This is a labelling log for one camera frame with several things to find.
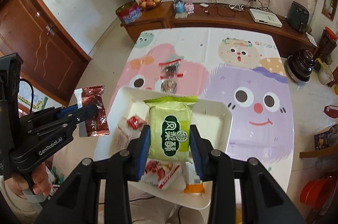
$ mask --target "door handle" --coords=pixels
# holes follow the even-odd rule
[[[47,35],[50,33],[50,34],[52,34],[52,36],[54,36],[55,35],[55,32],[54,32],[54,30],[53,29],[51,29],[50,27],[49,27],[49,25],[47,25],[46,26],[46,29],[48,30],[48,33],[47,33]]]

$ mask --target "red candy wrapper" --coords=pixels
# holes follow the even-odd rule
[[[80,137],[102,136],[109,134],[107,117],[104,104],[102,102],[102,94],[104,90],[105,87],[100,85],[96,87],[76,89],[74,91],[78,108],[94,103],[99,110],[97,116],[79,124]]]
[[[143,127],[145,122],[140,117],[138,117],[137,115],[134,115],[133,117],[131,117],[127,120],[127,124],[132,129],[139,129],[139,128]]]

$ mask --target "blue gripper pad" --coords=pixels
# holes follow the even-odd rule
[[[77,104],[72,105],[72,106],[68,106],[62,110],[60,110],[59,113],[59,119],[64,118],[66,115],[68,115],[69,113],[72,113],[73,111],[77,110]]]
[[[145,125],[141,132],[139,142],[141,146],[138,148],[140,149],[137,151],[138,158],[137,160],[137,167],[136,167],[136,177],[138,180],[141,180],[141,176],[144,174],[144,169],[146,168],[147,158],[149,154],[150,148],[150,126]]]
[[[204,173],[203,173],[203,163],[202,163],[202,157],[201,153],[198,149],[197,142],[195,139],[195,135],[192,129],[192,126],[190,126],[190,150],[192,154],[192,159],[194,160],[194,165],[196,169],[196,173],[199,176],[199,178],[203,181],[204,179]]]

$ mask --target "white router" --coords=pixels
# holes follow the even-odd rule
[[[255,22],[264,23],[266,25],[282,27],[281,21],[278,17],[270,12],[258,10],[258,9],[249,9],[251,17]]]

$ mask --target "wooden door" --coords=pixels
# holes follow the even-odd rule
[[[0,3],[0,51],[5,55],[18,52],[24,61],[21,76],[68,104],[90,58],[64,32],[36,0]]]

